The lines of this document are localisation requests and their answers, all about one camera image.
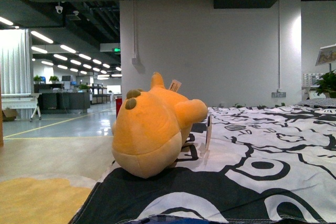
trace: framed picture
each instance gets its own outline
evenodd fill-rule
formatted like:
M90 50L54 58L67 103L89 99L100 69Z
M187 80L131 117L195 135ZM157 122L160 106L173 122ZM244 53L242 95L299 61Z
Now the framed picture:
M315 66L336 62L336 44L321 47Z

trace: cardboard box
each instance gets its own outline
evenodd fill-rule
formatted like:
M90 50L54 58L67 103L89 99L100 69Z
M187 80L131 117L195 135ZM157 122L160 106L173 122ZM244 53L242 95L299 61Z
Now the cardboard box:
M8 121L14 121L17 116L17 111L12 109L5 109L2 111L2 121L8 122Z

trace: tiled floor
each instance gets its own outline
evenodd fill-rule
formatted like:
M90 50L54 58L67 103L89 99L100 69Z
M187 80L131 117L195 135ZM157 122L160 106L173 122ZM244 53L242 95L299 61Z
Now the tiled floor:
M42 114L4 122L0 177L80 175L98 180L113 161L111 125L115 102L94 104L87 114Z

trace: plush toy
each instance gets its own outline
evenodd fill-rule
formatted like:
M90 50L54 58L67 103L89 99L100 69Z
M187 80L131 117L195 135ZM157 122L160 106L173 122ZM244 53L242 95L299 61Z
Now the plush toy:
M201 100L167 90L155 72L151 90L130 90L112 126L112 153L129 173L148 178L178 157L193 123L207 116Z

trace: yellow rug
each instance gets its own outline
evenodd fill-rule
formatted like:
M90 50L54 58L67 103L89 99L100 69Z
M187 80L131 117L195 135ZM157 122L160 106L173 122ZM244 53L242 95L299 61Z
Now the yellow rug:
M65 178L0 182L0 223L68 223L90 192Z

